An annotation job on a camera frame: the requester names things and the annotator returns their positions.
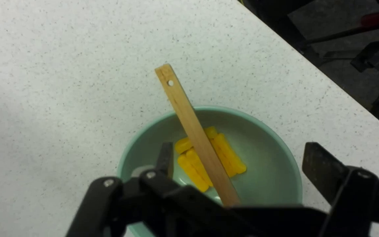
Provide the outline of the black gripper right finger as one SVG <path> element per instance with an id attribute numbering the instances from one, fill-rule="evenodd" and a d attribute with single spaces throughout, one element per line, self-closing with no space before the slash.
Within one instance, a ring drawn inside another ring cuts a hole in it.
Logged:
<path id="1" fill-rule="evenodd" d="M 347 202 L 351 170 L 324 146 L 306 144 L 302 170 L 331 206 Z"/>

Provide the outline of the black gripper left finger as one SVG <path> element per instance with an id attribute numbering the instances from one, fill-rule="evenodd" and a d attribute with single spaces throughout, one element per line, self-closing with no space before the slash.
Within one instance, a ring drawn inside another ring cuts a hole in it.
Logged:
<path id="1" fill-rule="evenodd" d="M 173 178 L 174 173 L 174 146 L 172 142 L 165 142 L 161 146 L 161 152 L 157 160 L 156 169 L 165 174 L 168 178 Z"/>

